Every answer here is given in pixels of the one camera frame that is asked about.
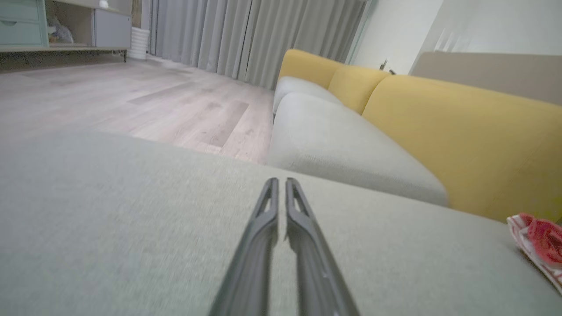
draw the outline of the gray sofa seat cushion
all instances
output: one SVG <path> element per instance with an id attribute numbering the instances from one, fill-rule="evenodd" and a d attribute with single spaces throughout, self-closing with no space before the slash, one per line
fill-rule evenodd
<path id="1" fill-rule="evenodd" d="M 447 206 L 443 184 L 352 110 L 302 93 L 279 105 L 267 164 Z"/>
<path id="2" fill-rule="evenodd" d="M 302 92 L 332 103 L 343 105 L 335 95 L 313 82 L 295 77 L 282 77 L 277 82 L 277 88 L 273 96 L 273 114 L 277 113 L 277 108 L 281 100 L 291 92 Z"/>
<path id="3" fill-rule="evenodd" d="M 0 151 L 0 314 L 207 316 L 264 182 L 280 181 L 270 315 L 298 314 L 283 241 L 297 178 L 361 315 L 553 316 L 562 298 L 507 225 L 102 133 Z"/>

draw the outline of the drawer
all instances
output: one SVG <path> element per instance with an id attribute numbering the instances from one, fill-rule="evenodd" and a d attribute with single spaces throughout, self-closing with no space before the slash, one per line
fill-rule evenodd
<path id="1" fill-rule="evenodd" d="M 37 0 L 0 0 L 0 19 L 39 21 Z"/>
<path id="2" fill-rule="evenodd" d="M 0 44 L 41 45 L 39 24 L 0 20 Z"/>

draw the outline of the red fabric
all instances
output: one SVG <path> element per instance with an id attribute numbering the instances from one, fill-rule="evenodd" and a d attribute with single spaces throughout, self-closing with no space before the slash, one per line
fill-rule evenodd
<path id="1" fill-rule="evenodd" d="M 553 268 L 562 268 L 562 227 L 529 214 L 519 216 L 529 226 L 527 235 L 539 258 Z"/>

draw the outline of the yellow cushion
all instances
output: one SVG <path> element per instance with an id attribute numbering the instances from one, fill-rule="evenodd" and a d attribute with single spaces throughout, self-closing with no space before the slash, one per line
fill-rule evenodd
<path id="1" fill-rule="evenodd" d="M 562 216 L 562 107 L 411 76 L 391 76 L 363 117 L 431 170 L 451 207 L 504 222 Z"/>
<path id="2" fill-rule="evenodd" d="M 359 66 L 344 66 L 336 70 L 328 91 L 344 105 L 361 114 L 373 90 L 384 78 L 384 71 Z"/>
<path id="3" fill-rule="evenodd" d="M 328 89 L 332 77 L 343 64 L 298 49 L 289 49 L 283 57 L 279 78 L 291 76 L 314 82 Z"/>

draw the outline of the cabinet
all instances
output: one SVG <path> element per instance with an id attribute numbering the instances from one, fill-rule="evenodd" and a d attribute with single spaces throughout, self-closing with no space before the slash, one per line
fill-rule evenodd
<path id="1" fill-rule="evenodd" d="M 45 46 L 42 0 L 0 0 L 0 46 Z"/>
<path id="2" fill-rule="evenodd" d="M 131 43 L 129 14 L 86 0 L 0 0 L 0 52 L 124 51 Z M 74 43 L 49 42 L 47 12 L 67 27 Z"/>

